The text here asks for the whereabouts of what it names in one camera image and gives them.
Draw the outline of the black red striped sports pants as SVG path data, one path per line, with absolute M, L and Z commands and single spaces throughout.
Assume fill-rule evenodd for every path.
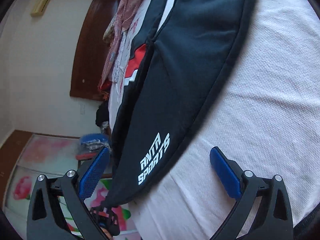
M 104 207 L 159 182 L 203 124 L 230 76 L 256 0 L 151 0 L 132 41 L 112 129 L 116 171 Z

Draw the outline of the black clothes pile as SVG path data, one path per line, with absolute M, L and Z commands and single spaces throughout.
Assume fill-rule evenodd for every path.
M 109 127 L 109 111 L 108 102 L 104 101 L 96 111 L 95 124 L 98 126 L 102 133 L 106 133 Z

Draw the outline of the white floral bed sheet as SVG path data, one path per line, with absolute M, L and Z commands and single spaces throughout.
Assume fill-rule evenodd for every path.
M 111 131 L 123 100 L 132 41 L 151 0 L 121 39 L 111 89 Z M 167 0 L 169 13 L 174 0 Z M 143 239 L 211 239 L 230 213 L 210 163 L 217 146 L 242 170 L 283 178 L 293 239 L 319 239 L 319 0 L 256 0 L 235 66 L 203 124 L 169 172 L 132 201 Z M 239 237 L 259 209 L 255 199 Z

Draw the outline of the dark wooden headboard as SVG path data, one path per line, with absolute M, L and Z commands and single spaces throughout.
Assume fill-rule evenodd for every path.
M 109 45 L 103 35 L 117 12 L 120 0 L 92 0 L 76 46 L 71 89 L 74 98 L 101 101 L 99 82 Z

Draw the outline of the pink patterned quilt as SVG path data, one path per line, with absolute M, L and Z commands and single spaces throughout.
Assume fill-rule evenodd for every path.
M 103 67 L 98 90 L 105 100 L 108 99 L 110 94 L 110 87 L 113 81 L 108 79 L 108 75 L 112 72 L 122 34 L 123 32 L 128 31 L 142 1 L 143 0 L 120 0 L 117 12 L 104 33 L 103 41 L 110 47 Z

